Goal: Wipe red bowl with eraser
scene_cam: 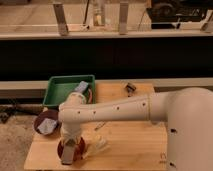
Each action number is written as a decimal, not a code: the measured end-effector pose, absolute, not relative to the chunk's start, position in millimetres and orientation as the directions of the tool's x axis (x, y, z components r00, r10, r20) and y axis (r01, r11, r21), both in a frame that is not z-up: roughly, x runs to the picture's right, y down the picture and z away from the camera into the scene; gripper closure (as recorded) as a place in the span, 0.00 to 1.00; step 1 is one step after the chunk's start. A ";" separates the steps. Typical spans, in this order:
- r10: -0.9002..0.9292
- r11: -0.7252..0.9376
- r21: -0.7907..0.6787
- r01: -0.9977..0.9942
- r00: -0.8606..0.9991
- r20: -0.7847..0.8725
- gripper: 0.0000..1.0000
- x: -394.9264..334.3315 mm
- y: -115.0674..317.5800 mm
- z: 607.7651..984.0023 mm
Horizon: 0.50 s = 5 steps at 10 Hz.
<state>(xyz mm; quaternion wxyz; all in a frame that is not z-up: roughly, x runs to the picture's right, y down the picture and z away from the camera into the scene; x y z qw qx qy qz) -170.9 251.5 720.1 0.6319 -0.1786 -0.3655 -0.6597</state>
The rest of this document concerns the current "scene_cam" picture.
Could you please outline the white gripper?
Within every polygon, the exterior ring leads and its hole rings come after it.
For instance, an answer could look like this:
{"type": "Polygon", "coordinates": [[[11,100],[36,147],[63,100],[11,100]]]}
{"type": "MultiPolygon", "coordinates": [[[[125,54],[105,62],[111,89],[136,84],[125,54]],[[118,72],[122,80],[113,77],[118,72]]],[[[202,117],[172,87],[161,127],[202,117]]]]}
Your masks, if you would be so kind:
{"type": "Polygon", "coordinates": [[[63,123],[60,129],[62,144],[68,140],[73,140],[78,144],[81,140],[82,129],[79,124],[63,123]]]}

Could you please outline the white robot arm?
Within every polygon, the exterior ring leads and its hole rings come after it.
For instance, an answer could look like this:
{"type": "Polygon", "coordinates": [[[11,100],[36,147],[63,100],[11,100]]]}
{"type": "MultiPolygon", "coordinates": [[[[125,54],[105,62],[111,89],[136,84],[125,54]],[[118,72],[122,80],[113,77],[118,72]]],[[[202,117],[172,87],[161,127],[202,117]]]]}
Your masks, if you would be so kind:
{"type": "Polygon", "coordinates": [[[167,171],[213,171],[213,91],[185,88],[87,104],[77,92],[59,107],[63,139],[81,136],[81,125],[102,121],[166,121],[167,171]]]}

